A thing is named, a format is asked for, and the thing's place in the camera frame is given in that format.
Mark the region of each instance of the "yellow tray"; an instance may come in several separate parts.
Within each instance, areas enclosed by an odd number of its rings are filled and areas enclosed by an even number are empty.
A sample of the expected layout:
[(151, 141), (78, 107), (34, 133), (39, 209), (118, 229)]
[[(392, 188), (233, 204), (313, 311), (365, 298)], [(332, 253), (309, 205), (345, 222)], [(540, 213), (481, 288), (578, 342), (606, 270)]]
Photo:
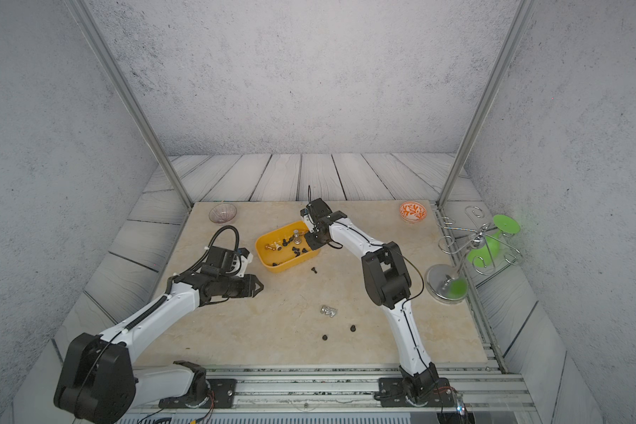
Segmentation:
[[(319, 250), (311, 250), (311, 248), (308, 247), (303, 235), (300, 236), (302, 240), (301, 244), (296, 244), (292, 241), (287, 246), (283, 247), (283, 239), (288, 240), (292, 237), (294, 230), (308, 233), (308, 227), (304, 224), (304, 221), (297, 221), (295, 223), (282, 226), (271, 233), (266, 233), (257, 239), (257, 242), (255, 243), (257, 256), (259, 256), (259, 260), (269, 271), (275, 273), (285, 271), (286, 269), (300, 264), (305, 260), (311, 259), (318, 254)], [(273, 243), (278, 243), (281, 249), (268, 250), (264, 248), (266, 244), (273, 246)], [(299, 250), (306, 249), (308, 252), (295, 257), (292, 248), (299, 248)]]

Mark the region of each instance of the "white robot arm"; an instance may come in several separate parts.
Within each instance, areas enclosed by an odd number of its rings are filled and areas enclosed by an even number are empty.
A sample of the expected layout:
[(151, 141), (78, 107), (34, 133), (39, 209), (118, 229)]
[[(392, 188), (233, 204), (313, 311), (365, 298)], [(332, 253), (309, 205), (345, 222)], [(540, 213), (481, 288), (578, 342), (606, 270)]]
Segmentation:
[[(233, 250), (213, 246), (227, 229), (236, 234)], [(212, 296), (228, 301), (255, 297), (264, 289), (256, 276), (245, 274), (252, 254), (238, 249), (238, 240), (235, 227), (223, 226), (194, 265), (168, 279), (162, 296), (99, 335), (77, 336), (68, 347), (54, 404), (96, 424), (115, 423), (131, 407), (155, 400), (192, 408), (204, 404), (210, 388), (201, 366), (186, 361), (145, 368), (132, 364), (181, 317), (218, 303)]]
[(448, 384), (439, 378), (422, 344), (409, 301), (410, 275), (400, 248), (396, 243), (382, 243), (370, 237), (343, 212), (332, 212), (322, 199), (309, 202), (301, 215), (309, 228), (306, 242), (313, 250), (337, 242), (361, 259), (365, 290), (386, 314), (398, 347), (407, 401), (415, 405), (426, 403), (434, 387)]

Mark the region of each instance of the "orange patterned bowl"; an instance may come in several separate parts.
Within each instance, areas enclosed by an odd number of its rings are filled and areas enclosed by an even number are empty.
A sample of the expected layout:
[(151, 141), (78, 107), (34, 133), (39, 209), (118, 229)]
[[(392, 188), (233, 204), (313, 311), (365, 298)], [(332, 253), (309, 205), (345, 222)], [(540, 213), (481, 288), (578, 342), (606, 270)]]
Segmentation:
[(401, 218), (407, 223), (416, 224), (426, 218), (426, 208), (416, 201), (407, 201), (401, 205)]

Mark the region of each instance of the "wooden floor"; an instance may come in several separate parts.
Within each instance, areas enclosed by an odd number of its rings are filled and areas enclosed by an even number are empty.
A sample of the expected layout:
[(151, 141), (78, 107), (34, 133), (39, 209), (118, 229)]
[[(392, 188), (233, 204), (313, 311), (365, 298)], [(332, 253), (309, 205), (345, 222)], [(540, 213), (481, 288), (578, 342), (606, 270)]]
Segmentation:
[[(435, 201), (453, 156), (445, 153), (334, 155), (188, 155), (171, 157), (193, 201), (428, 199)], [(481, 201), (462, 172), (443, 212), (470, 225), (467, 206)], [(150, 301), (157, 278), (187, 215), (165, 173), (156, 169), (85, 291), (45, 347), (1, 423), (70, 424), (51, 402), (68, 344), (97, 334)], [(600, 423), (600, 413), (560, 336), (519, 267), (503, 258), (492, 277), (470, 276), (511, 372), (522, 373), (544, 423)], [(561, 400), (563, 394), (575, 396)]]

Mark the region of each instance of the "glass bowl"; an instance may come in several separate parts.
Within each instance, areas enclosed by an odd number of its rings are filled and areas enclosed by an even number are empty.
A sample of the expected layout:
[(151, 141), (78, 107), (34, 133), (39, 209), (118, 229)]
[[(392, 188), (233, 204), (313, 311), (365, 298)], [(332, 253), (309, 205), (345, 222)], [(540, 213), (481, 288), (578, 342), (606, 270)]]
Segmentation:
[(210, 211), (210, 221), (215, 224), (226, 224), (238, 213), (238, 209), (230, 203), (217, 205)]

